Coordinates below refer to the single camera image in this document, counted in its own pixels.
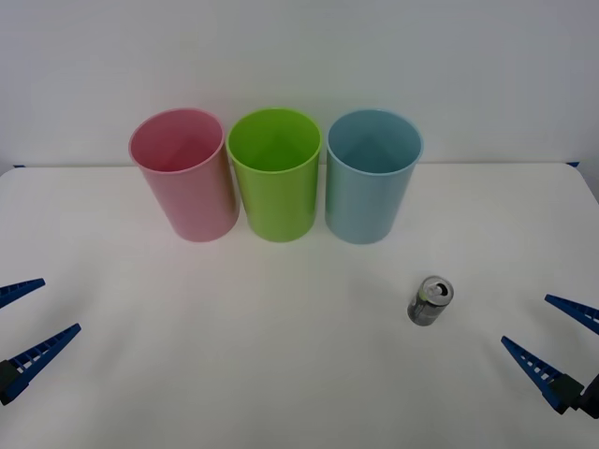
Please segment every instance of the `white table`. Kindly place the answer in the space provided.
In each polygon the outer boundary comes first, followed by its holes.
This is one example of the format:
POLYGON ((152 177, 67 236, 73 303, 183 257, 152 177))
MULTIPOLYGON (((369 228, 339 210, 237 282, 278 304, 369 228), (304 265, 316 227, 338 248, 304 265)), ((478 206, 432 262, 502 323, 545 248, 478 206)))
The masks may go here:
POLYGON ((0 178, 0 284, 47 286, 0 311, 0 357, 82 332, 0 409, 6 449, 591 448, 500 343, 584 384, 599 337, 546 293, 599 307, 599 206, 563 164, 420 165, 385 240, 324 224, 270 243, 241 213, 211 243, 171 231, 133 167, 0 178), (456 297, 406 306, 430 274, 456 297))

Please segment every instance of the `can lid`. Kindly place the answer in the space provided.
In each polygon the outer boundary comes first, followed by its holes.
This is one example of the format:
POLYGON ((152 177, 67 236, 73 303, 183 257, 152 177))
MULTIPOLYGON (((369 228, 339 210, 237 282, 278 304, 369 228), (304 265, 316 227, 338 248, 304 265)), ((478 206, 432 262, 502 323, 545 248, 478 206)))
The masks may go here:
POLYGON ((435 306, 446 306, 453 299, 453 286, 446 279, 430 276, 422 283, 420 296, 435 306))

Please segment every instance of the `green cup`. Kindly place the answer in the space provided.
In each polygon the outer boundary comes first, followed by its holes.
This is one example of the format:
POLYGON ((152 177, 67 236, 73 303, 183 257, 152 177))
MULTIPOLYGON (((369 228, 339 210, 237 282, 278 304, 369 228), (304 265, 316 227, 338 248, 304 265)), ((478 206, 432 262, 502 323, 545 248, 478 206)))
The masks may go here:
POLYGON ((314 120, 284 108, 252 112, 228 133, 241 200, 261 238, 290 241, 312 227, 321 141, 314 120))

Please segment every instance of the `plastic cup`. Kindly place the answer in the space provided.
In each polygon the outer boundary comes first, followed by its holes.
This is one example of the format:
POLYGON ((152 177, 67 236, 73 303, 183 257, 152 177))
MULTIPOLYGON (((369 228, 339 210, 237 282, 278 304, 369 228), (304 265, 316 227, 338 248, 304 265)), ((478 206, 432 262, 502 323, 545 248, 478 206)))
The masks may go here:
POLYGON ((344 115, 329 129, 326 221, 350 243, 374 243, 391 230, 422 154, 403 117, 380 109, 344 115))
POLYGON ((239 120, 226 146, 249 225, 271 241, 298 239, 314 223, 318 125, 292 109, 261 109, 239 120))
POLYGON ((218 239, 237 222, 239 203, 224 147, 223 126, 200 109, 154 115, 129 141, 131 159, 183 239, 218 239))

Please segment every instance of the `silver can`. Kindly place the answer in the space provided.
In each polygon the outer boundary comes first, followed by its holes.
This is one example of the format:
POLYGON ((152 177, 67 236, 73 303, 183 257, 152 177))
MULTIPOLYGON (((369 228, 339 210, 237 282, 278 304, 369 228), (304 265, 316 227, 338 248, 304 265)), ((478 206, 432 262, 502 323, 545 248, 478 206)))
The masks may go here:
POLYGON ((439 276, 425 279, 408 306, 408 316, 419 326, 429 326, 453 299, 453 286, 439 276))

